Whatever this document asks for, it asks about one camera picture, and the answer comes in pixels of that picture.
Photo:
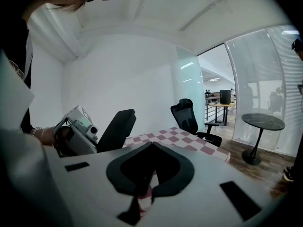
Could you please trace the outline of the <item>round wooden table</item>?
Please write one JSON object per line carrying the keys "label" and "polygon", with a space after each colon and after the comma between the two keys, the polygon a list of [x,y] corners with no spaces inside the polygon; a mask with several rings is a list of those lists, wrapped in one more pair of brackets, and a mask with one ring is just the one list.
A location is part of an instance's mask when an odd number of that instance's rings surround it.
{"label": "round wooden table", "polygon": [[[219,103],[212,103],[210,104],[211,107],[215,107],[215,123],[218,123],[219,126],[227,126],[227,116],[228,116],[228,109],[234,108],[236,106],[235,103],[229,103],[229,104],[219,104]],[[221,122],[218,121],[219,116],[219,108],[223,108],[223,120]]]}

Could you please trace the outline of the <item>grey vest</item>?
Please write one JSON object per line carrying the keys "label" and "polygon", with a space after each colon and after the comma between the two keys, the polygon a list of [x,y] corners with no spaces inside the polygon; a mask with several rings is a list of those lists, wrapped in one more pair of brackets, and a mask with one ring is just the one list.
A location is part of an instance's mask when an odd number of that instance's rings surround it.
{"label": "grey vest", "polygon": [[25,70],[24,70],[24,82],[31,88],[31,65],[33,59],[33,45],[30,31],[28,30],[27,42],[26,42],[26,61],[25,61]]}

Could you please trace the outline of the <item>red white checkered tablecloth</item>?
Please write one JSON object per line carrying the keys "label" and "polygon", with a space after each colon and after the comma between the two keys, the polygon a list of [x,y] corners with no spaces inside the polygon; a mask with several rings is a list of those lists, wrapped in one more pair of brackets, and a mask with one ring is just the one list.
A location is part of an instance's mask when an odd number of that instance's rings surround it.
{"label": "red white checkered tablecloth", "polygon": [[[123,147],[131,147],[136,144],[146,143],[150,141],[174,145],[180,148],[186,148],[191,151],[203,152],[210,156],[219,158],[226,163],[229,163],[231,158],[230,152],[224,149],[220,149],[216,146],[212,146],[205,140],[177,127],[144,134],[137,137],[129,137],[125,140]],[[144,196],[138,197],[140,218],[143,218],[150,210],[152,206],[152,189],[158,185],[158,176],[156,172],[153,172],[147,193]]]}

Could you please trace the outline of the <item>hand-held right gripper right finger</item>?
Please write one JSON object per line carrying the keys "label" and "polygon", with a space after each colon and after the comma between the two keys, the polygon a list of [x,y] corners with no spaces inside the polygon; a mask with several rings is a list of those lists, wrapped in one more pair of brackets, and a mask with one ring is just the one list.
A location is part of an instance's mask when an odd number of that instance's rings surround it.
{"label": "hand-held right gripper right finger", "polygon": [[[171,150],[188,158],[195,168],[190,184],[178,195],[155,198],[146,227],[259,227],[267,207],[266,189],[223,160],[177,146]],[[243,220],[221,184],[234,182],[260,207]]]}

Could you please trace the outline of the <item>black office chair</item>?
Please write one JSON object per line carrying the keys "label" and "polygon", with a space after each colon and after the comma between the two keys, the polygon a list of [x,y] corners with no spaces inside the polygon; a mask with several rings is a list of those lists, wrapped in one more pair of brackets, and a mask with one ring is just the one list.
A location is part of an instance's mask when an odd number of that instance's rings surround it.
{"label": "black office chair", "polygon": [[217,127],[219,124],[205,123],[205,126],[207,126],[207,132],[198,132],[198,124],[193,110],[193,102],[190,99],[180,99],[178,104],[170,107],[170,110],[180,129],[196,135],[200,139],[203,139],[216,147],[220,147],[222,138],[210,133],[211,128]]}

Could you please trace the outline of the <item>round black side table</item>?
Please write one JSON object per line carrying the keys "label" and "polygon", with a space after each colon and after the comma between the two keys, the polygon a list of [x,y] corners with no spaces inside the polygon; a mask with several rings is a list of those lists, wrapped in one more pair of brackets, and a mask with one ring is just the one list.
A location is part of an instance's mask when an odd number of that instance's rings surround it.
{"label": "round black side table", "polygon": [[244,114],[241,118],[248,125],[259,128],[258,139],[253,150],[251,152],[248,150],[242,152],[242,159],[247,164],[251,166],[257,166],[261,162],[261,158],[257,154],[257,150],[263,130],[281,131],[285,128],[285,123],[277,117],[264,113],[247,113]]}

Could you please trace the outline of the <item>glass door panel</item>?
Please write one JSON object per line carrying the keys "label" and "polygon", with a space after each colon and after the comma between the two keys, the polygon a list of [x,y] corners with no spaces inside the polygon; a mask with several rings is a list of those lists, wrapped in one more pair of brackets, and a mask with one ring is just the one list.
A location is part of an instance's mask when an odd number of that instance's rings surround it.
{"label": "glass door panel", "polygon": [[187,98],[193,102],[198,131],[205,129],[204,83],[198,57],[181,47],[176,47],[177,61],[173,68],[176,101]]}

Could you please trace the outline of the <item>frosted glass partition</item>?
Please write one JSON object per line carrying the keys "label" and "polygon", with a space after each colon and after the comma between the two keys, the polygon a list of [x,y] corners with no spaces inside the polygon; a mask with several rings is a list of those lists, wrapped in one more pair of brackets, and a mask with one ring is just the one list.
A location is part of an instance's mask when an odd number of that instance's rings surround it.
{"label": "frosted glass partition", "polygon": [[[295,156],[303,135],[303,61],[292,49],[299,31],[274,26],[226,42],[236,86],[233,140],[279,154]],[[285,123],[281,131],[248,125],[242,116],[261,113]]]}

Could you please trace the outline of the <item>person's left forearm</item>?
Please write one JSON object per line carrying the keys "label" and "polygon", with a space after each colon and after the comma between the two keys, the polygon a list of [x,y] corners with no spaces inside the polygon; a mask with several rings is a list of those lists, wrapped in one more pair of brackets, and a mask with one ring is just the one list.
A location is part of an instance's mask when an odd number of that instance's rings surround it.
{"label": "person's left forearm", "polygon": [[53,136],[54,127],[36,127],[30,132],[30,135],[36,137],[43,146],[55,146],[55,139]]}

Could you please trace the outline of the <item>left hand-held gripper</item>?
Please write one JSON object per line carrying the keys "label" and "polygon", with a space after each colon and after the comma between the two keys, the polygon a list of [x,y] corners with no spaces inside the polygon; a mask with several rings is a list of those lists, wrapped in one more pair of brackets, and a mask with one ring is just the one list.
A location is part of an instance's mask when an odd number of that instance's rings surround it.
{"label": "left hand-held gripper", "polygon": [[55,126],[55,149],[63,157],[97,153],[98,128],[81,105],[72,108]]}

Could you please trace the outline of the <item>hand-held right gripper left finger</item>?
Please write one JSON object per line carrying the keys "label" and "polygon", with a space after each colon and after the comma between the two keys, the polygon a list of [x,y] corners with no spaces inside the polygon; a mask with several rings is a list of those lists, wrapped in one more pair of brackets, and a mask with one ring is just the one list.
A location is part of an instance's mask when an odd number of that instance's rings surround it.
{"label": "hand-held right gripper left finger", "polygon": [[150,211],[135,226],[119,219],[131,207],[137,194],[120,193],[108,180],[109,163],[120,157],[136,155],[150,143],[119,150],[77,157],[60,158],[55,149],[47,147],[46,157],[58,199],[51,218],[56,227],[155,227]]}

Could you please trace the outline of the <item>black computer case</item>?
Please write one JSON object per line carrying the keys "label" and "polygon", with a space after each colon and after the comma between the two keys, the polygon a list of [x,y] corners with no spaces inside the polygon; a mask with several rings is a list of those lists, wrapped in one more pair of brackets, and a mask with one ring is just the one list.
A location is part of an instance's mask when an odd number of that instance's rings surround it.
{"label": "black computer case", "polygon": [[220,90],[220,104],[229,105],[231,103],[230,90]]}

